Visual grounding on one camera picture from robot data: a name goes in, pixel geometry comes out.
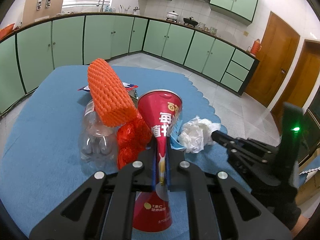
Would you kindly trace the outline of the light blue drink carton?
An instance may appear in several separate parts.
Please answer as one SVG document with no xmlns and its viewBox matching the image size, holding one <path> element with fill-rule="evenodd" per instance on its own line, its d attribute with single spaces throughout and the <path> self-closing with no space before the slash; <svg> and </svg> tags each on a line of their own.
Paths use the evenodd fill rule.
<svg viewBox="0 0 320 240">
<path fill-rule="evenodd" d="M 170 147 L 173 150 L 185 152 L 186 148 L 178 142 L 178 136 L 180 135 L 180 129 L 182 126 L 182 119 L 177 118 L 176 122 L 171 126 L 170 133 Z"/>
</svg>

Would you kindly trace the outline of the left wooden door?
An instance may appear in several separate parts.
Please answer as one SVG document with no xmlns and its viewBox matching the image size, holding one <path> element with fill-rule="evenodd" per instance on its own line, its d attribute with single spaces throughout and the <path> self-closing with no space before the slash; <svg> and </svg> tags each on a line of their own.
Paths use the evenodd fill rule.
<svg viewBox="0 0 320 240">
<path fill-rule="evenodd" d="M 274 12 L 257 52 L 259 64 L 245 92 L 267 107 L 278 92 L 295 57 L 300 35 Z"/>
</svg>

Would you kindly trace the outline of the orange thermos flask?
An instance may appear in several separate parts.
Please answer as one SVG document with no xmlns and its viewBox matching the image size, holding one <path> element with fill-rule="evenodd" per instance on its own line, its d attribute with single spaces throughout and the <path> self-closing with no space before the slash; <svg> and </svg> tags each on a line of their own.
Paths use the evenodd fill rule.
<svg viewBox="0 0 320 240">
<path fill-rule="evenodd" d="M 261 42 L 260 39 L 257 38 L 254 42 L 253 42 L 253 46 L 251 47 L 250 53 L 254 56 L 257 55 L 257 53 L 261 50 Z"/>
</svg>

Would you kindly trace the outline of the cardboard box with scale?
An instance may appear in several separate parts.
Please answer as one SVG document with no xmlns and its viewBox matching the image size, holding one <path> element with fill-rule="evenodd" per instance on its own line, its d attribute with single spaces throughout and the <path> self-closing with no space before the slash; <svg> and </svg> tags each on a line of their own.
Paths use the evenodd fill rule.
<svg viewBox="0 0 320 240">
<path fill-rule="evenodd" d="M 22 26 L 56 16 L 62 10 L 63 0 L 25 0 Z"/>
</svg>

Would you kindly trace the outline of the red crinkled plastic wrapper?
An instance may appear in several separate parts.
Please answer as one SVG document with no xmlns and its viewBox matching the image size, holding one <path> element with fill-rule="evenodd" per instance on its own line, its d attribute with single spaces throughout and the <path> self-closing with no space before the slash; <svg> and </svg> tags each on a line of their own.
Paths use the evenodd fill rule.
<svg viewBox="0 0 320 240">
<path fill-rule="evenodd" d="M 151 138 L 151 129 L 140 113 L 134 120 L 121 126 L 117 131 L 117 168 L 120 170 L 125 165 L 137 160 L 138 155 L 146 149 Z"/>
</svg>

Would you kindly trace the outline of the chrome kitchen faucet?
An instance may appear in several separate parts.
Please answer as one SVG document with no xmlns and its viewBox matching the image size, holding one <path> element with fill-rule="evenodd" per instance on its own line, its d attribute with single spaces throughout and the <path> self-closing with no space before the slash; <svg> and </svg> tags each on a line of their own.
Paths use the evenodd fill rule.
<svg viewBox="0 0 320 240">
<path fill-rule="evenodd" d="M 105 0 L 99 0 L 97 3 L 97 7 L 100 8 L 100 12 L 104 11 L 104 3 L 105 3 Z"/>
</svg>

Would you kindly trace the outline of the black wok pan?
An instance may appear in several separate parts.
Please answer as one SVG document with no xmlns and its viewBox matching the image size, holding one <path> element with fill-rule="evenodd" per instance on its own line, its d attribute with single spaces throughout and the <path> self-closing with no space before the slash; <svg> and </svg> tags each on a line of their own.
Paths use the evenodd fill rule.
<svg viewBox="0 0 320 240">
<path fill-rule="evenodd" d="M 193 28 L 195 28 L 199 24 L 192 17 L 189 17 L 189 18 L 184 17 L 183 18 L 183 22 L 184 22 L 184 25 L 187 25 L 187 26 L 190 26 L 190 27 L 193 27 Z"/>
</svg>

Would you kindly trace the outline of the green lower kitchen cabinets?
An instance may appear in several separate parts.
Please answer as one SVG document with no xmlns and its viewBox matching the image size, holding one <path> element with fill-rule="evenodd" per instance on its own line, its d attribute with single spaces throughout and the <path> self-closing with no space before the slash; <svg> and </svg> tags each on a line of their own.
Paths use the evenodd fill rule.
<svg viewBox="0 0 320 240">
<path fill-rule="evenodd" d="M 1 40 L 1 112 L 33 92 L 57 67 L 146 53 L 177 64 L 242 95 L 259 61 L 199 29 L 113 13 L 56 16 Z"/>
</svg>

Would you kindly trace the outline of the white tissue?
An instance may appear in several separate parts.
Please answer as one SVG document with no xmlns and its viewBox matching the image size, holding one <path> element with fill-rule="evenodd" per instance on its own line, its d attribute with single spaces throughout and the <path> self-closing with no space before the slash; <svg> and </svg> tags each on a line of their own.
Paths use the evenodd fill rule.
<svg viewBox="0 0 320 240">
<path fill-rule="evenodd" d="M 185 153 L 197 154 L 204 150 L 206 145 L 213 145 L 212 133 L 219 131 L 221 124 L 211 122 L 209 119 L 201 119 L 199 116 L 182 125 L 181 132 L 177 137 Z"/>
</svg>

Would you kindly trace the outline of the blue white snack wrapper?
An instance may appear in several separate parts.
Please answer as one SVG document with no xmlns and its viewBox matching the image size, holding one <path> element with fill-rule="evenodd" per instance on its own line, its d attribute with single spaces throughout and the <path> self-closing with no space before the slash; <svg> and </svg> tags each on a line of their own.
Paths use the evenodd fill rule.
<svg viewBox="0 0 320 240">
<path fill-rule="evenodd" d="M 129 93 L 129 95 L 135 99 L 138 99 L 138 94 L 136 92 L 136 89 L 138 88 L 137 85 L 131 84 L 131 83 L 126 83 L 122 82 L 123 86 L 125 87 L 126 91 Z M 89 86 L 85 86 L 82 88 L 79 88 L 78 91 L 85 91 L 85 92 L 90 92 Z"/>
</svg>

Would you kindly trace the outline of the orange plastic basin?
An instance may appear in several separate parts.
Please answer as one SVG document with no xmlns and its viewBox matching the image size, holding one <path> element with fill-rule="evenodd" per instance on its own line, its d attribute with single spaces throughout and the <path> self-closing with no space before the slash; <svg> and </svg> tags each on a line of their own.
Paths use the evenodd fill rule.
<svg viewBox="0 0 320 240">
<path fill-rule="evenodd" d="M 6 27 L 4 27 L 3 29 L 0 30 L 0 40 L 2 40 L 3 38 L 5 38 L 7 35 L 9 35 L 10 33 L 12 33 L 13 28 L 14 28 L 14 23 L 7 25 Z"/>
</svg>

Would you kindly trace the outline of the clear plastic bottle red label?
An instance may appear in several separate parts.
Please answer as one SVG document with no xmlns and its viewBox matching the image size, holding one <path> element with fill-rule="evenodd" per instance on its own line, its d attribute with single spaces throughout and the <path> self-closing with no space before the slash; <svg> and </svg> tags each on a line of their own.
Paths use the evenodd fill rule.
<svg viewBox="0 0 320 240">
<path fill-rule="evenodd" d="M 117 158 L 116 129 L 103 124 L 92 100 L 86 105 L 82 119 L 79 150 L 82 161 L 92 162 L 97 167 L 103 167 Z"/>
</svg>

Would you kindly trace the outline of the white cooking pot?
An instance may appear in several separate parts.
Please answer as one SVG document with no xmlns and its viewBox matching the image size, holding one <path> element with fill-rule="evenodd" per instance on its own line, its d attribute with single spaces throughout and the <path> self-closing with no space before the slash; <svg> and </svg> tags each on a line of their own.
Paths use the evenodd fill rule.
<svg viewBox="0 0 320 240">
<path fill-rule="evenodd" d="M 173 10 L 167 12 L 166 20 L 177 23 L 179 15 Z"/>
</svg>

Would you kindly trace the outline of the tall orange foam net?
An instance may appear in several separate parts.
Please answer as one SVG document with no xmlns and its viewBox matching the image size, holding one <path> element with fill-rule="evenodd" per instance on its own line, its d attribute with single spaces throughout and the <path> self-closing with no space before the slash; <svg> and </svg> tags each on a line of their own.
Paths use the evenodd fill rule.
<svg viewBox="0 0 320 240">
<path fill-rule="evenodd" d="M 137 117 L 137 109 L 112 67 L 103 59 L 87 69 L 87 81 L 95 110 L 108 127 L 121 126 Z"/>
</svg>

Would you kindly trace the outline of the red paper cup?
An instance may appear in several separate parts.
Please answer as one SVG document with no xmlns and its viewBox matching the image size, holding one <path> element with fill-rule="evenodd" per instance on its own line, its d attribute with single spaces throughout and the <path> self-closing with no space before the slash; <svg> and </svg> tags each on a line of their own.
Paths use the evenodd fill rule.
<svg viewBox="0 0 320 240">
<path fill-rule="evenodd" d="M 182 99 L 170 90 L 151 90 L 138 100 L 138 110 L 156 140 L 155 160 L 151 168 L 155 187 L 141 192 L 135 202 L 133 227 L 144 232 L 161 232 L 172 224 L 168 189 L 165 181 L 166 153 L 171 126 L 179 118 Z"/>
</svg>

